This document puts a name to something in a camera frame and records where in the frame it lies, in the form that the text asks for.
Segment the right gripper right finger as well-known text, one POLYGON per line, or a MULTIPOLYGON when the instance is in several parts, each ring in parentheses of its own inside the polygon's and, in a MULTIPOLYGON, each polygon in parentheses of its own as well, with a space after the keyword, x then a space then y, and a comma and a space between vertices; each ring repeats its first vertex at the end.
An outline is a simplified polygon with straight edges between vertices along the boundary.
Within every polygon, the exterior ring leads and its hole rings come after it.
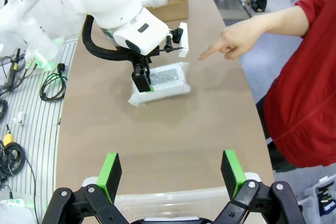
POLYGON ((305 223, 290 185, 285 181, 266 186, 247 179, 233 150, 224 150, 220 170, 230 198, 213 223, 244 223, 251 212, 266 223, 305 223))

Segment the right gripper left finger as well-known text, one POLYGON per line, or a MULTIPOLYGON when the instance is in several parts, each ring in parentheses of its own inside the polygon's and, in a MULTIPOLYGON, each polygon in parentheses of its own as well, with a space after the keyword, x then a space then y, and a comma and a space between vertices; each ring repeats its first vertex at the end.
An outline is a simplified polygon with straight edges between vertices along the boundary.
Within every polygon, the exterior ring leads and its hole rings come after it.
POLYGON ((49 202, 42 223, 82 223, 95 217, 98 223, 128 223, 114 205, 122 175, 118 153, 109 153, 97 181, 77 191, 57 188, 49 202))

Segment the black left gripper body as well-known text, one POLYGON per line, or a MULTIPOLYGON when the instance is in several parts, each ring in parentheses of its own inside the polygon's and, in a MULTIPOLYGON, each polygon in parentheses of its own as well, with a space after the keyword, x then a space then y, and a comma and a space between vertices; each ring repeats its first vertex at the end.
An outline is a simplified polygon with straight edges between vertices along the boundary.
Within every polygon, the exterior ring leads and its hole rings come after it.
POLYGON ((150 74, 149 64, 152 62, 151 57, 158 56, 160 54, 159 50, 159 47, 155 47, 149 54, 145 56, 137 52, 131 52, 131 62, 134 73, 140 74, 140 72, 144 70, 146 74, 150 74))

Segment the person's right hand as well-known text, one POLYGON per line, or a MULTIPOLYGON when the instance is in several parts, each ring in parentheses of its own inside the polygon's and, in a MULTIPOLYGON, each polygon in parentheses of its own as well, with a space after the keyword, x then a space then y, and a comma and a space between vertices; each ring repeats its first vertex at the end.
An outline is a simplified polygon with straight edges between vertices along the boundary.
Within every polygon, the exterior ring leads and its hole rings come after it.
POLYGON ((250 51, 263 33, 258 16, 225 27, 220 37, 213 42, 199 57, 204 60, 218 52, 225 59, 235 59, 250 51))

